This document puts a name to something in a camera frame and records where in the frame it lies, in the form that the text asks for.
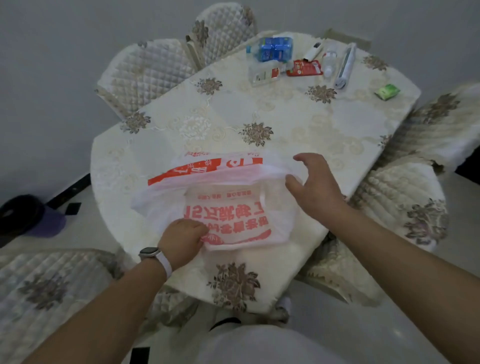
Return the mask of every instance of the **blue packaging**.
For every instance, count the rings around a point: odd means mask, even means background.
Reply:
[[[289,37],[263,38],[259,42],[257,59],[260,62],[277,60],[287,62],[292,59],[293,39]]]

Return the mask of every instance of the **plastic bag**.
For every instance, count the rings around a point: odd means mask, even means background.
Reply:
[[[187,153],[148,181],[132,208],[162,234],[172,221],[192,218],[210,228],[209,250],[284,243],[298,205],[285,187],[291,171],[272,153]]]

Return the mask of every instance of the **red packet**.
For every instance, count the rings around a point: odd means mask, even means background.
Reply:
[[[317,60],[312,62],[296,60],[293,68],[287,71],[287,76],[317,76],[323,74],[320,63]]]

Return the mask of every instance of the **left hand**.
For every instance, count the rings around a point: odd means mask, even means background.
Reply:
[[[208,227],[201,222],[181,218],[167,226],[158,248],[177,270],[196,257],[203,246],[200,238],[207,233]]]

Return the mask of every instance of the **dining table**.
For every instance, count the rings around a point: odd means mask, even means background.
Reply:
[[[287,35],[293,38],[294,60],[302,59],[318,41],[308,34]],[[347,45],[336,43],[340,63]],[[132,196],[145,189],[149,179],[175,167],[179,157],[268,150],[305,181],[307,169],[292,157],[319,153],[348,199],[420,96],[401,72],[361,49],[342,89],[333,88],[335,77],[285,74],[254,87],[247,76],[251,62],[240,49],[94,139],[91,180],[100,214],[135,261],[140,261],[142,248],[157,245],[159,236],[131,208]],[[400,93],[384,101],[375,91],[387,84]],[[287,242],[228,251],[202,249],[166,284],[208,303],[267,314],[327,233],[301,211]]]

